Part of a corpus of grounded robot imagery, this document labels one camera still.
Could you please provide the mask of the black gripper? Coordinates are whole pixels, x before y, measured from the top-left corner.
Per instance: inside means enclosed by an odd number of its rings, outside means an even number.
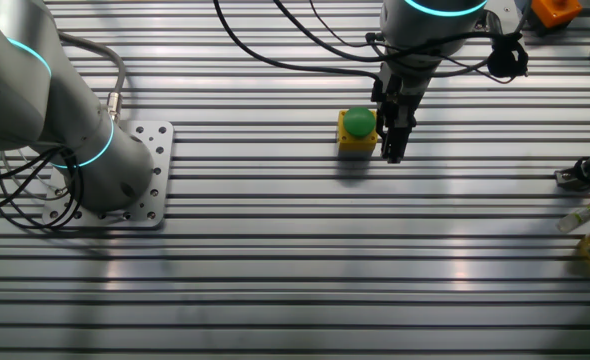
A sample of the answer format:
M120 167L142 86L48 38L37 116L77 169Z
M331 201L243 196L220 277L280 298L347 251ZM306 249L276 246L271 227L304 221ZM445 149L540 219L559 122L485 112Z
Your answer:
M377 102L377 120L383 125L381 157L400 163L413 130L412 125L416 124L415 112L428 87L428 79L404 72L396 73L396 68L387 63L381 64L379 79L383 95L382 101ZM391 135L390 125L407 126L394 128Z

